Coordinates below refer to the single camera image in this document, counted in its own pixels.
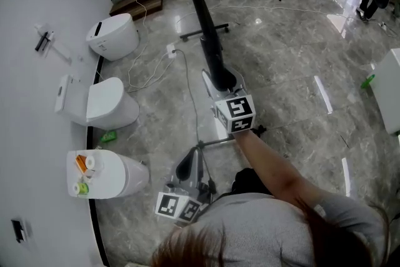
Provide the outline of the white bathtub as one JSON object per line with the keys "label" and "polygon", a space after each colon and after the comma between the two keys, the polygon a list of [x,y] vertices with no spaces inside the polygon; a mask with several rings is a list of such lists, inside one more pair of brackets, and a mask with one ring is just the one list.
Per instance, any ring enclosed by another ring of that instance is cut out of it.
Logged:
{"label": "white bathtub", "polygon": [[400,48],[390,49],[372,71],[370,87],[389,134],[400,132]]}

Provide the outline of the white toilet with black strip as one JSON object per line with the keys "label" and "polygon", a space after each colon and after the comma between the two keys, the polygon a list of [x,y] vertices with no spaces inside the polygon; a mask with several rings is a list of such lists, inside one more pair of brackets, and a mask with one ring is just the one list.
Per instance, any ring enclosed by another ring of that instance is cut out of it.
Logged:
{"label": "white toilet with black strip", "polygon": [[131,54],[139,45],[139,34],[129,13],[99,21],[86,36],[88,46],[108,61]]}

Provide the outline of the black wall socket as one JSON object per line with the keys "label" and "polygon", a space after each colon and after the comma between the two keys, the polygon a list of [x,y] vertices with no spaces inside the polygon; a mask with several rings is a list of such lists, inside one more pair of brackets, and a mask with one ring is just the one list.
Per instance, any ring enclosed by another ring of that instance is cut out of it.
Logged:
{"label": "black wall socket", "polygon": [[11,223],[12,223],[12,226],[13,226],[12,228],[14,230],[16,241],[18,243],[26,242],[27,241],[27,236],[26,236],[26,231],[25,231],[25,228],[23,226],[23,223],[18,219],[12,219]]}

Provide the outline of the person's legs in black trousers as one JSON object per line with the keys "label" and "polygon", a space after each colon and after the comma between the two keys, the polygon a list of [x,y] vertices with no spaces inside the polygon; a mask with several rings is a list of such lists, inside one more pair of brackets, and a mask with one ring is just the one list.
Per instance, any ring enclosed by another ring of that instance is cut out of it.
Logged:
{"label": "person's legs in black trousers", "polygon": [[244,168],[240,172],[236,173],[232,184],[231,194],[244,193],[273,195],[270,190],[265,187],[255,170],[252,168]]}

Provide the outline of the white toilet with tank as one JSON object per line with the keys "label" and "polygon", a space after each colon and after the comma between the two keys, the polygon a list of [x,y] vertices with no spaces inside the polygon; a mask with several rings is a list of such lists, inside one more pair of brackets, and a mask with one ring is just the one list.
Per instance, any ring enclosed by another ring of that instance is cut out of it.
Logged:
{"label": "white toilet with tank", "polygon": [[135,122],[140,107],[117,77],[87,87],[66,74],[59,84],[54,112],[81,126],[112,130]]}

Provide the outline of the person's grey sweater torso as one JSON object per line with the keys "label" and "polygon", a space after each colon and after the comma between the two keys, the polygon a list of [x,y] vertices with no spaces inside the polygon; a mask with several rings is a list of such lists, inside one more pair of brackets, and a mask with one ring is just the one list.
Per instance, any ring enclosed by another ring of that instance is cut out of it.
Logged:
{"label": "person's grey sweater torso", "polygon": [[247,193],[217,200],[155,254],[174,267],[381,267],[386,222],[376,209],[323,193],[307,204]]}

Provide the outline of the person's right forearm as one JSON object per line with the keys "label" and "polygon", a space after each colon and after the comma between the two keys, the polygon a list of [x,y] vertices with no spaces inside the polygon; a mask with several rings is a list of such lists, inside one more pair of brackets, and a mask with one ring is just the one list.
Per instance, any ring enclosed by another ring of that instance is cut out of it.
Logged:
{"label": "person's right forearm", "polygon": [[323,198],[321,188],[308,181],[252,131],[243,131],[234,137],[251,167],[275,198],[297,207],[301,203],[315,207]]}

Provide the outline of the black and white wall fixture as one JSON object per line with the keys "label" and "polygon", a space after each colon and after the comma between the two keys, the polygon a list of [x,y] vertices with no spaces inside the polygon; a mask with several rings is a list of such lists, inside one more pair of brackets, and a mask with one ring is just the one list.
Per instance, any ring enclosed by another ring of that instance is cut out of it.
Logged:
{"label": "black and white wall fixture", "polygon": [[39,41],[34,48],[37,53],[46,58],[50,51],[55,51],[64,62],[72,64],[71,51],[56,37],[48,23],[35,24],[34,28],[39,35]]}

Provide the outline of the white tankless toilet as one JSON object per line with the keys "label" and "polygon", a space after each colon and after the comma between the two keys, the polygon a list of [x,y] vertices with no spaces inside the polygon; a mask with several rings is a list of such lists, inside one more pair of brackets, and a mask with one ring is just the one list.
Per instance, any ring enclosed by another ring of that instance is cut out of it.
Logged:
{"label": "white tankless toilet", "polygon": [[[96,160],[95,174],[90,183],[88,194],[76,195],[75,183],[84,183],[82,174],[76,166],[77,155],[93,156]],[[111,199],[129,196],[144,189],[149,182],[148,168],[127,156],[106,149],[70,151],[66,156],[66,178],[68,193],[75,198]]]}

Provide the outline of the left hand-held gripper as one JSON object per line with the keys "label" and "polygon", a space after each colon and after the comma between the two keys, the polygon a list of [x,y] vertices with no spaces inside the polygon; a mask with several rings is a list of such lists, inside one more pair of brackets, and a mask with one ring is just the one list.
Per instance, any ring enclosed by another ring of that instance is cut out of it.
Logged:
{"label": "left hand-held gripper", "polygon": [[202,183],[203,157],[193,147],[171,168],[171,181],[158,193],[154,213],[179,223],[192,223],[216,194],[214,181]]}

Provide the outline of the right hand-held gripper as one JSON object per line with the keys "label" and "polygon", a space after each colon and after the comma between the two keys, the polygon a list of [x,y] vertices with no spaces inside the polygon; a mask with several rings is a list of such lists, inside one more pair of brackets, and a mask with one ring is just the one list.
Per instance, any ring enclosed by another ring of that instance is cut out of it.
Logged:
{"label": "right hand-held gripper", "polygon": [[203,69],[202,79],[209,97],[214,101],[214,116],[227,134],[246,131],[254,126],[256,110],[253,97],[247,93],[244,78],[234,68],[229,72],[235,77],[236,84],[229,91],[220,91],[214,86],[210,74]]}

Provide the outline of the orange box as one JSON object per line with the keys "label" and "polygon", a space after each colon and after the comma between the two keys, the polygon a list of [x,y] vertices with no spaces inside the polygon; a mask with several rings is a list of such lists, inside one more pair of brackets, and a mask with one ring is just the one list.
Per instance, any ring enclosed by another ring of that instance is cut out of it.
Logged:
{"label": "orange box", "polygon": [[77,155],[75,159],[76,166],[80,170],[81,174],[85,174],[85,172],[88,170],[86,166],[86,157],[83,155]]}

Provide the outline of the wooden steps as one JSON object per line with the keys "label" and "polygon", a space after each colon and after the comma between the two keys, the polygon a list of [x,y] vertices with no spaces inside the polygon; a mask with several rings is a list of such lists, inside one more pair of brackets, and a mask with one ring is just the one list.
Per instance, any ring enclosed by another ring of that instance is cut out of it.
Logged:
{"label": "wooden steps", "polygon": [[145,14],[152,14],[163,9],[163,0],[122,0],[114,4],[109,12],[110,16],[128,13],[133,20],[143,18]]}

